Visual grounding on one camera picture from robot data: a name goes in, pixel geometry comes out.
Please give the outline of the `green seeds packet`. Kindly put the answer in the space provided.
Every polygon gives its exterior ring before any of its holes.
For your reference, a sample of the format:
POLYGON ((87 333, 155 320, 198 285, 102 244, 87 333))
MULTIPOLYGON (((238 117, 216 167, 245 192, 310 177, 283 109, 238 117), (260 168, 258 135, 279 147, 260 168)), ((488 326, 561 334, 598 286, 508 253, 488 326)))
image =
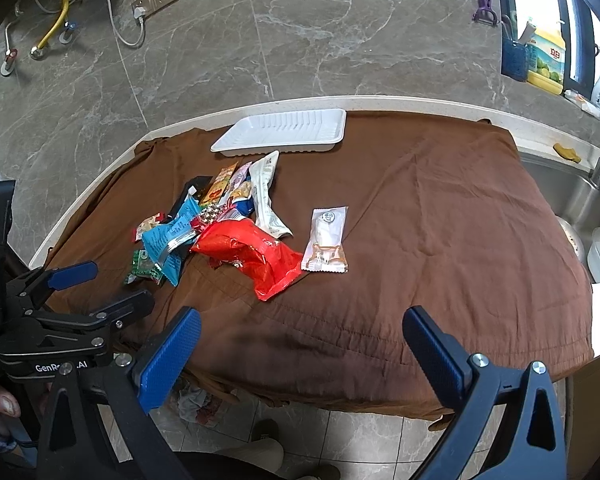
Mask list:
POLYGON ((133 252, 131 271, 124 278, 123 284, 131 285, 139 280, 149 280, 157 285, 160 285, 163 280, 163 274, 149 258, 146 250, 137 249, 133 252))

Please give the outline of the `blue snack packet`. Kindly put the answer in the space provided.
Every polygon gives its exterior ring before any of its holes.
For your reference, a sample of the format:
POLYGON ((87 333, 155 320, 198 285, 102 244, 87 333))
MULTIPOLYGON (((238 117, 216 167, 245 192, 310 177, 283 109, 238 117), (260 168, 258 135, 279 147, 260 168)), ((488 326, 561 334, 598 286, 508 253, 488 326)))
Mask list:
POLYGON ((181 276, 182 257, 178 248, 196 240, 198 232, 192 227, 192 221, 200 213, 197 201, 189 196, 171 221, 160 223, 142 234, 148 257, 173 286, 178 284, 181 276))

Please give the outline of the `red white candy packet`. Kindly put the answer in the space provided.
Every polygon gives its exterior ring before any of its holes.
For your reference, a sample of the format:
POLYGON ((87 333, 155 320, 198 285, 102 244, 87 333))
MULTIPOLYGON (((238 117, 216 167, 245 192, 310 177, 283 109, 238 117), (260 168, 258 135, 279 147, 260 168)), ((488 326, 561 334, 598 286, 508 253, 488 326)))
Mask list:
POLYGON ((158 212, 158 214, 153 214, 142 220, 133 231, 133 242, 140 242, 144 233, 155 229, 164 220, 166 220, 166 215, 163 212, 158 212))

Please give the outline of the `black snack packet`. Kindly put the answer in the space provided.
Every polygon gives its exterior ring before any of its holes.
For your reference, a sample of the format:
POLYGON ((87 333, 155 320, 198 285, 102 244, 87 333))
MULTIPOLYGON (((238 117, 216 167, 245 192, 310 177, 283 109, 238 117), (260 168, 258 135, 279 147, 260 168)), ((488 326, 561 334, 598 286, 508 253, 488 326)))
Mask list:
POLYGON ((211 176, 197 176, 186 181, 180 195, 166 214, 166 220, 173 220, 189 197, 199 202, 210 188, 211 180, 211 176))

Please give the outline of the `pink lollipop packet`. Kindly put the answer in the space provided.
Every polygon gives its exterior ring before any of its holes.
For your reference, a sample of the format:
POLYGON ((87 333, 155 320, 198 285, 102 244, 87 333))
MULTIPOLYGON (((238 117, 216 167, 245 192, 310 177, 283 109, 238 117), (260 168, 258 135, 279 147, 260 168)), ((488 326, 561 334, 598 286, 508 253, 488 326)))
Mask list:
POLYGON ((234 191, 239 188, 239 185, 242 184, 246 180, 249 174, 249 167, 251 166, 251 162, 246 162, 242 166, 240 166, 234 174, 230 177, 230 180, 227 183, 227 186, 219 200, 219 205, 224 205, 230 201, 230 196, 234 191))

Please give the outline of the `red snack bag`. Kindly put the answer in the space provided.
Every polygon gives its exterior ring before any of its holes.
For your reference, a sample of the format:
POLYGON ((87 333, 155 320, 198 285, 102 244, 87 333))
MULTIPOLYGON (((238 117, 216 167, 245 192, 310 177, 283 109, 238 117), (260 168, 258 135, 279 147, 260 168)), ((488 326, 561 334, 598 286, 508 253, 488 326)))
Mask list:
POLYGON ((265 233, 250 219, 212 223, 198 236, 192 252, 237 268, 250 278, 261 301, 279 294, 302 274, 300 252, 265 233))

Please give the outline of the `orange lollipop packet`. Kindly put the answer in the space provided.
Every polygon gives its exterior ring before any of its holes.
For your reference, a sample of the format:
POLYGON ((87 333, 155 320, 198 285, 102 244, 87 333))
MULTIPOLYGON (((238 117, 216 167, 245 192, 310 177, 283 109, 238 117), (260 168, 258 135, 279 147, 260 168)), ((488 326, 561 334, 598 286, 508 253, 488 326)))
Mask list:
POLYGON ((230 183, 230 178, 234 174, 236 167, 237 164, 234 162, 233 165, 226 166, 220 170, 218 175, 213 179, 207 193, 204 194, 204 197, 199 201, 201 208, 206 208, 212 204, 219 203, 227 185, 230 183))

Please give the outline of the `dark blue cake packet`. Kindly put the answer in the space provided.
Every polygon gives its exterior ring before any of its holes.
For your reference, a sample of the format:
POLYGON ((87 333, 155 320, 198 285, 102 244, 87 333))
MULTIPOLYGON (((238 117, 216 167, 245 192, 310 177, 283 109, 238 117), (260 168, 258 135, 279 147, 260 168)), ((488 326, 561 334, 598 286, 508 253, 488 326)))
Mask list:
POLYGON ((252 185, 249 179, 242 182, 230 194, 230 206, 235 208, 243 217, 250 217, 254 211, 252 185))

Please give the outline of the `long white snack packet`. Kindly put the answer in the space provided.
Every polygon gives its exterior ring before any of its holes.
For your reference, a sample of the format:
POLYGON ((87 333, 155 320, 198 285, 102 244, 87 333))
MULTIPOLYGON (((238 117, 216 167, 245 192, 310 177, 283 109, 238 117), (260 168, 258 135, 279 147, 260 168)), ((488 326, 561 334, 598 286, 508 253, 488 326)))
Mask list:
POLYGON ((275 177, 278 158, 279 151, 272 151, 254 162, 249 168, 256 226, 276 240, 292 235, 291 229, 279 219, 272 208, 270 187, 275 177))

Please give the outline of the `clear white pastry packet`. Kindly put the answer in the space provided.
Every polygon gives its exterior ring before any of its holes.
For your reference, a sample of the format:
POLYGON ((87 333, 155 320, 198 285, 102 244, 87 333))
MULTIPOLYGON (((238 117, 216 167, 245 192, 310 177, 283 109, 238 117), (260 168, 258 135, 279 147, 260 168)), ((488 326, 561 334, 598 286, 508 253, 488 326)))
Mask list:
POLYGON ((338 274, 348 272, 342 244, 347 212, 347 206, 312 211, 310 237, 301 261, 302 271, 338 274))

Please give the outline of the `brown cloth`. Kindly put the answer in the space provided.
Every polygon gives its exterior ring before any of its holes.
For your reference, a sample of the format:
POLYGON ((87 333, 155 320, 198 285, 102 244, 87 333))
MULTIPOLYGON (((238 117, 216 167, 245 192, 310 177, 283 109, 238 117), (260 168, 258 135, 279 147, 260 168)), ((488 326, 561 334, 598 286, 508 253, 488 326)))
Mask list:
POLYGON ((487 122, 358 113, 327 153, 279 157, 273 209, 302 250, 316 208, 347 208, 343 274, 301 275, 260 301, 232 266, 189 257, 180 284, 125 327, 137 349, 181 307, 202 318, 187 369, 217 396, 436 418, 441 405, 402 335, 421 306, 496 365, 564 378, 593 359, 592 286, 510 133, 487 122))

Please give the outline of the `steel sink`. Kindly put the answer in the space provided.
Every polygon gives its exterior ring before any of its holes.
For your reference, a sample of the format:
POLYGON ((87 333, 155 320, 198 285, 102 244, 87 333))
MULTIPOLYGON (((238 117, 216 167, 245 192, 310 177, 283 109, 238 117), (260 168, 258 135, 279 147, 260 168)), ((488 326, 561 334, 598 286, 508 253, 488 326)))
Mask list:
POLYGON ((600 190, 572 165, 531 154, 521 160, 550 204, 578 259, 600 283, 600 190))

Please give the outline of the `yellow sponge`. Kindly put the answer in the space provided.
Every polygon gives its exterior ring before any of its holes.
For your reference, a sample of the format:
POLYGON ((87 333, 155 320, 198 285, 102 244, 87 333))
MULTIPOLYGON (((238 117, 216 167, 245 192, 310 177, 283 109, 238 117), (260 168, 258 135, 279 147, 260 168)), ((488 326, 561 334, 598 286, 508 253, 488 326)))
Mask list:
POLYGON ((566 148, 560 143, 555 143, 553 145, 553 150, 556 154, 562 159, 568 160, 568 162, 574 162, 575 164, 580 164, 582 158, 577 153, 574 148, 566 148))

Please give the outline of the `blue utensil holder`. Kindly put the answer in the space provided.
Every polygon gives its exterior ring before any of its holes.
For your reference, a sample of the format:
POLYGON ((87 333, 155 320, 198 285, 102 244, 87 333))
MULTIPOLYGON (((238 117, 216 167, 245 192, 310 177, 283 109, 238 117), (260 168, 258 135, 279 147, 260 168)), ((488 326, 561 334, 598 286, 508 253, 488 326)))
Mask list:
POLYGON ((506 36, 502 39, 501 72, 516 81, 525 82, 528 78, 526 46, 506 36))

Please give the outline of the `yellow green detergent bottle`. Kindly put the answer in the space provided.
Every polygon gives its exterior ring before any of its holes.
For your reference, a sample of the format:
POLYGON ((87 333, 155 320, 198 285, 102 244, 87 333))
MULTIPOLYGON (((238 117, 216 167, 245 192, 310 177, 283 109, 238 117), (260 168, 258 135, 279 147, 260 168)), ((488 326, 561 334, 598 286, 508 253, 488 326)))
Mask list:
POLYGON ((564 91, 566 44, 559 34, 541 29, 526 44, 527 81, 554 96, 564 91))

